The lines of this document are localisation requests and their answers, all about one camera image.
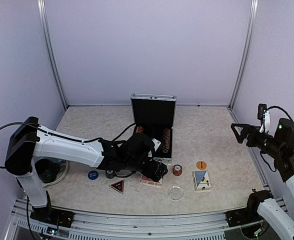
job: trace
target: red chip box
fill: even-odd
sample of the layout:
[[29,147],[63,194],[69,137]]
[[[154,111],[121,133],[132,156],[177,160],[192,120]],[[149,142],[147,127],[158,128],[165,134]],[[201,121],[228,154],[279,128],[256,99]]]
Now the red chip box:
[[140,178],[140,182],[143,184],[148,184],[148,185],[153,185],[153,186],[157,186],[157,187],[161,187],[164,181],[164,177],[161,178],[160,181],[158,182],[154,182],[153,180],[151,180],[150,178],[145,177],[144,175],[141,175]]

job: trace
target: metal track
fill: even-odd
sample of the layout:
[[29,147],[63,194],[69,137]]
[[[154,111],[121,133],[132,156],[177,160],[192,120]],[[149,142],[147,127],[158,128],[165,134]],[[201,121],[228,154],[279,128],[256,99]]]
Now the metal track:
[[[89,105],[69,105],[69,107],[116,107],[116,106],[131,106],[130,103],[128,104],[89,104]],[[176,106],[180,107],[221,107],[221,108],[228,108],[227,104],[176,104]]]
[[231,109],[234,108],[241,84],[243,81],[245,68],[251,48],[253,33],[254,33],[254,27],[255,27],[255,21],[256,21],[256,15],[257,15],[257,8],[258,8],[258,0],[251,0],[251,7],[250,7],[250,14],[249,14],[249,21],[248,21],[248,27],[247,27],[247,33],[246,33],[246,39],[245,39],[245,45],[243,48],[242,56],[241,56],[241,62],[237,74],[237,80],[235,87],[232,92],[231,100],[229,103],[229,107]]
[[[26,201],[17,199],[11,213],[8,234],[5,240],[12,240],[17,226],[28,228]],[[277,199],[279,206],[287,212],[282,198]],[[137,216],[93,213],[65,209],[75,213],[71,228],[60,227],[58,237],[65,240],[224,240],[229,228],[225,211],[200,214]],[[46,232],[49,225],[30,220],[33,231]]]
[[52,41],[51,41],[51,35],[49,32],[49,26],[48,26],[48,21],[47,21],[45,0],[37,0],[37,4],[38,4],[40,22],[41,22],[41,26],[42,26],[43,35],[45,38],[47,54],[49,57],[54,82],[55,82],[55,85],[56,85],[56,88],[57,88],[57,91],[59,94],[59,98],[60,98],[62,107],[63,107],[64,111],[66,111],[68,108],[68,103],[66,100],[64,88],[63,88],[63,85],[62,85],[62,82],[61,82],[61,79],[60,79],[60,76],[58,73],[58,68],[56,65],[56,60],[55,60]]

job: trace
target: box with blue design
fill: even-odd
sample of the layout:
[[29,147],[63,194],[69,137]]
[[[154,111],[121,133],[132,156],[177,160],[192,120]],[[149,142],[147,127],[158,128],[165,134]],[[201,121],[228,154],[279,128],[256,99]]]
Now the box with blue design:
[[206,191],[212,188],[207,170],[192,171],[192,176],[196,191]]

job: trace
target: orange round sticker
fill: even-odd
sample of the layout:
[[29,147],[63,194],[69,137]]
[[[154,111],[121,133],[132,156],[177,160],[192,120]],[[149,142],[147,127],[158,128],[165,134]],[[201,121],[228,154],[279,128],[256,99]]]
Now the orange round sticker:
[[197,168],[199,168],[200,170],[204,170],[207,168],[207,164],[204,161],[199,161],[197,162]]

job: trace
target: black case lid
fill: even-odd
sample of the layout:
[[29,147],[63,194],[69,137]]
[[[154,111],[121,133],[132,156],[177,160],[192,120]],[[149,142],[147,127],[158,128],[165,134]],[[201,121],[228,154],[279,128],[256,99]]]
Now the black case lid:
[[176,96],[133,93],[131,105],[135,123],[174,125]]

